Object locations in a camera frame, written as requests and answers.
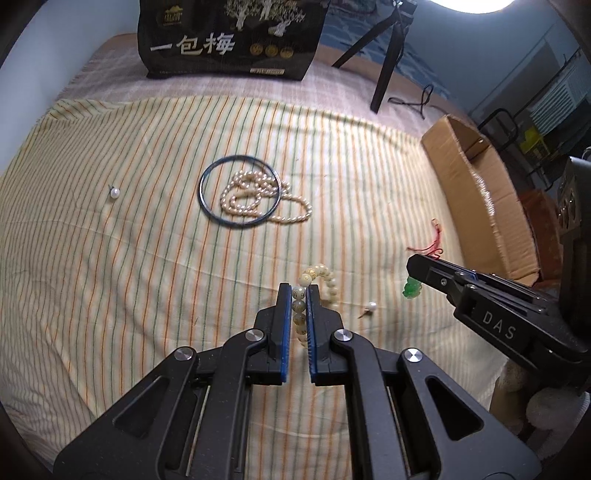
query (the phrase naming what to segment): black bag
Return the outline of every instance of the black bag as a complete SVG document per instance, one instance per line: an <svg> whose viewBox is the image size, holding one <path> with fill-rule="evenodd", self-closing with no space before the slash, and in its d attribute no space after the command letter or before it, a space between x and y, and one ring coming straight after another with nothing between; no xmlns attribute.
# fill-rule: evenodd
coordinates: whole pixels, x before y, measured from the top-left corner
<svg viewBox="0 0 591 480"><path fill-rule="evenodd" d="M139 56L148 77L250 73L301 80L329 0L141 0Z"/></svg>

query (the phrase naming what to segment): tripod leg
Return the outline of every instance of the tripod leg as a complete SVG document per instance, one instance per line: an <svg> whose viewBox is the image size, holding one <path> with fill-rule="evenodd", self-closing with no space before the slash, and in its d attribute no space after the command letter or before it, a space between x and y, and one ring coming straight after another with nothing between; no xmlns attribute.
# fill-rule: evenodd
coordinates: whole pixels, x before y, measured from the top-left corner
<svg viewBox="0 0 591 480"><path fill-rule="evenodd" d="M382 34L389 27L391 27L394 21L394 14L392 14L385 20L382 20L381 22L375 24L371 28L371 30L369 30L363 37L361 37L357 42L355 42L355 44L349 50L343 53L339 57L339 59L333 63L333 67L341 68L343 66L343 63L352 58L355 54L359 53L359 51L364 46L366 46L368 43L373 41L378 35Z"/></svg>
<svg viewBox="0 0 591 480"><path fill-rule="evenodd" d="M390 37L390 44L386 51L386 58L384 58L384 64L382 65L382 71L379 73L378 84L375 87L374 97L371 100L370 108L373 113L378 113L379 107L382 104L386 90L388 89L388 83L392 77L394 67L398 63L398 56L404 46L404 33L400 24L394 24L392 30L392 37Z"/></svg>

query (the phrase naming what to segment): wall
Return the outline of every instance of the wall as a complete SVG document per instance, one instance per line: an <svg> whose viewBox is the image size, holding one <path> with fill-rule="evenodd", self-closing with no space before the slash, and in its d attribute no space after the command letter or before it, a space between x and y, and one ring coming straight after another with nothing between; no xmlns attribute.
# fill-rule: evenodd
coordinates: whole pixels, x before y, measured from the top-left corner
<svg viewBox="0 0 591 480"><path fill-rule="evenodd" d="M35 121L107 39L135 32L139 0L48 0L0 68L0 173Z"/></svg>
<svg viewBox="0 0 591 480"><path fill-rule="evenodd" d="M591 2L589 0L548 0L569 25L583 53L591 59Z"/></svg>
<svg viewBox="0 0 591 480"><path fill-rule="evenodd" d="M471 112L519 70L545 40L562 64L577 43L545 0L515 0L490 14L456 12L420 2L407 41Z"/></svg>

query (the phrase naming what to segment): red string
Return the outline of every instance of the red string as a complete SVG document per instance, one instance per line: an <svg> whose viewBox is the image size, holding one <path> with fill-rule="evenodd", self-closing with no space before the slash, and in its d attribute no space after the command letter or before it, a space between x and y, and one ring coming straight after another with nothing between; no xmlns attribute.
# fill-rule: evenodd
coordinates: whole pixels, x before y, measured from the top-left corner
<svg viewBox="0 0 591 480"><path fill-rule="evenodd" d="M435 229L435 240L433 241L433 243L431 245L429 245L427 248L407 247L407 250L410 250L411 252L415 252L418 254L427 255L428 257L433 257L433 258L440 258L441 257L441 254L443 253L443 248L441 248L440 245L441 245L441 232L443 232L443 229L441 228L441 225L439 225L439 222L437 221L436 218L431 220L431 224L433 225L433 228Z"/></svg>

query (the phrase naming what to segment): metal pivot screw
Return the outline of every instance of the metal pivot screw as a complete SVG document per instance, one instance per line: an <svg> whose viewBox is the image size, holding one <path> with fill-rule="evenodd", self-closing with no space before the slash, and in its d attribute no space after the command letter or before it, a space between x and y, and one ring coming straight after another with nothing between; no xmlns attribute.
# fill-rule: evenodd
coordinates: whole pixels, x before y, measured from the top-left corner
<svg viewBox="0 0 591 480"><path fill-rule="evenodd" d="M251 330L248 330L245 336L249 342L258 342L259 340L263 339L265 334L258 328L253 328Z"/></svg>
<svg viewBox="0 0 591 480"><path fill-rule="evenodd" d="M423 352L418 348L407 348L404 351L404 358L415 364L423 359Z"/></svg>
<svg viewBox="0 0 591 480"><path fill-rule="evenodd" d="M339 342L348 342L353 338L353 333L344 328L336 330L333 335Z"/></svg>
<svg viewBox="0 0 591 480"><path fill-rule="evenodd" d="M174 351L174 357L180 361L191 360L193 357L193 349L188 346L182 346Z"/></svg>

